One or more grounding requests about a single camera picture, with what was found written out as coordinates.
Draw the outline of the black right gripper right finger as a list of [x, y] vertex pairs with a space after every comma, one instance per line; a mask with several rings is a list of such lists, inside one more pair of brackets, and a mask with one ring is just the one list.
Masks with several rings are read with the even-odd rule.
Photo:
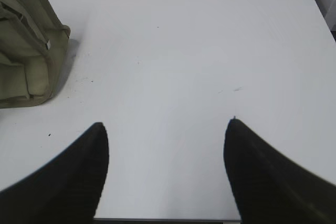
[[335, 223], [335, 185], [282, 155], [239, 119], [227, 125], [223, 158], [242, 223]]

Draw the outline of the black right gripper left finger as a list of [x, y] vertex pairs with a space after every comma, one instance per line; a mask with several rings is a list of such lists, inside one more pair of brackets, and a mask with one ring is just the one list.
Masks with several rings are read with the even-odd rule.
[[108, 166], [108, 136], [97, 122], [45, 166], [1, 191], [1, 223], [93, 223]]

